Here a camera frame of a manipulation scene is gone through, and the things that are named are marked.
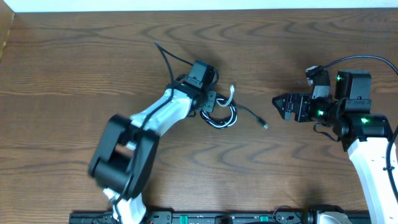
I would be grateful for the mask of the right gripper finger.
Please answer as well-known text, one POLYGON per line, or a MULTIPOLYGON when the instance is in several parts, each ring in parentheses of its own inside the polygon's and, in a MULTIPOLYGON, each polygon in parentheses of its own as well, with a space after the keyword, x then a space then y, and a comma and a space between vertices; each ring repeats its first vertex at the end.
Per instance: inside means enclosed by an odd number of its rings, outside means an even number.
POLYGON ((288 101, 289 101, 288 93, 281 94, 279 96, 273 97, 273 99, 272 99, 272 103, 275 105, 284 105, 288 101))
POLYGON ((272 104, 275 106, 280 116, 284 120, 290 120, 292 117, 292 112, 290 109, 290 103, 285 98, 273 98, 272 104))

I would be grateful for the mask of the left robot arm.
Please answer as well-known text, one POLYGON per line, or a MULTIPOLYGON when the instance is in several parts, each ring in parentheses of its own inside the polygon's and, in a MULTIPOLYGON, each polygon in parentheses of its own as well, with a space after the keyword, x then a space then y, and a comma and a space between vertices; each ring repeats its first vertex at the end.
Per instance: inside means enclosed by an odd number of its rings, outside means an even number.
POLYGON ((215 106, 219 73, 196 60, 187 75, 167 85, 164 95, 144 111, 112 116, 89 164, 89 174, 104 188, 113 222, 140 223, 146 207, 142 191, 149 180, 160 138, 191 112, 215 106))

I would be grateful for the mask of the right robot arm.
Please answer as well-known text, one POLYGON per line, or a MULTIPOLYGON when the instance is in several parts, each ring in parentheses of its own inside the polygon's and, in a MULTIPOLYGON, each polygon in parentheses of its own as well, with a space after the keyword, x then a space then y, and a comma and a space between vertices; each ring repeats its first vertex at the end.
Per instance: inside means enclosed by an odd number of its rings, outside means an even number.
POLYGON ((282 119, 331 127, 359 176, 371 223, 397 223, 397 157, 394 134, 382 114, 372 114, 371 75, 340 70, 330 96, 327 70, 306 72, 310 93, 284 93, 272 99, 282 119))

